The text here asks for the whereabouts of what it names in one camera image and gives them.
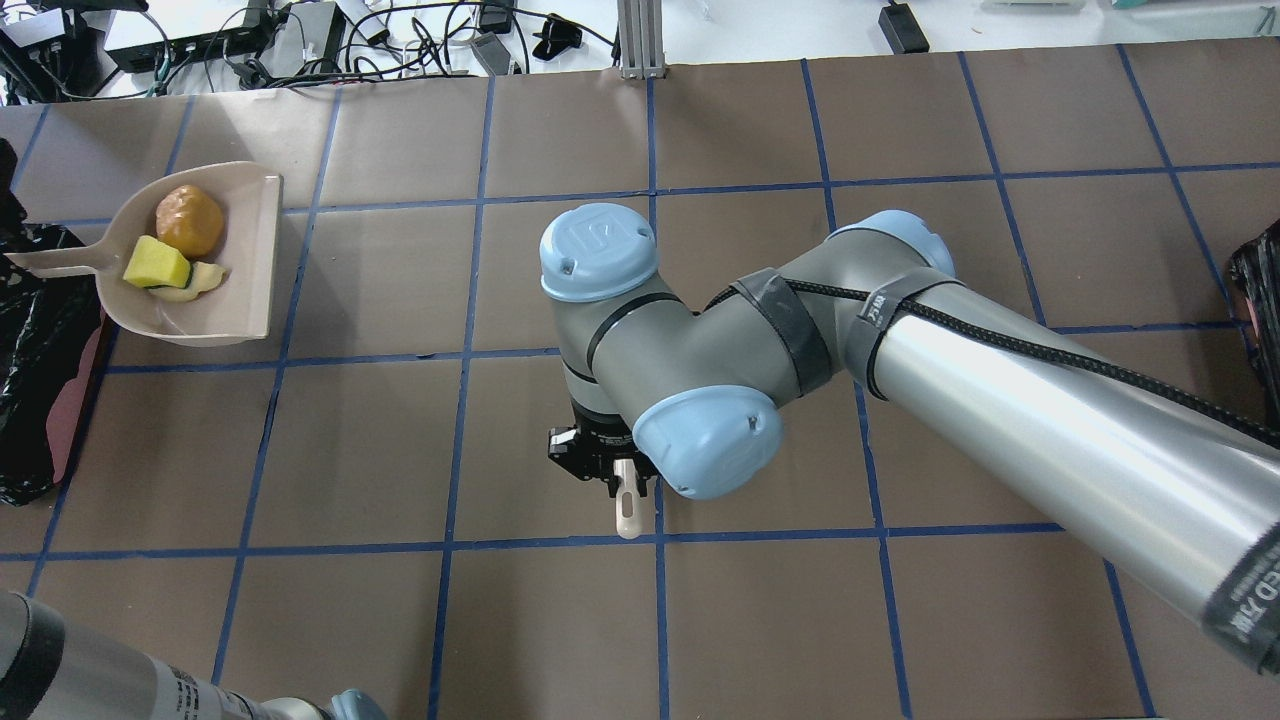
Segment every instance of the light blue joint cap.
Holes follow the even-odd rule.
[[[632,436],[676,492],[709,500],[737,489],[773,460],[782,416],[758,389],[700,387],[645,410]]]
[[[562,302],[594,302],[635,290],[658,272],[658,243],[631,208],[593,202],[552,220],[538,255],[543,291]]]
[[[929,231],[929,225],[924,224],[924,220],[906,210],[881,210],[860,223],[845,225],[836,232],[859,228],[891,234],[910,245],[911,250],[919,252],[931,268],[952,278],[956,277],[956,264],[951,260],[947,243],[937,233]]]
[[[352,689],[333,696],[333,712],[337,720],[387,720],[387,714],[365,693]]]

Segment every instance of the power adapter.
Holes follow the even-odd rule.
[[[879,24],[881,31],[884,32],[884,40],[888,40],[895,55],[929,51],[929,41],[924,37],[920,23],[915,22],[915,14],[911,13],[911,8],[906,3],[899,4],[890,0],[887,6],[881,8]]]

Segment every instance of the scoop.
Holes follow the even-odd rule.
[[[155,233],[155,209],[170,191],[195,184],[223,209],[218,247],[201,258],[229,269],[216,290],[192,302],[164,302],[124,282],[140,234]],[[96,275],[102,309],[122,328],[177,345],[210,347],[266,337],[283,178],[257,163],[221,163],[160,178],[140,190],[86,247],[5,254],[38,278]]]

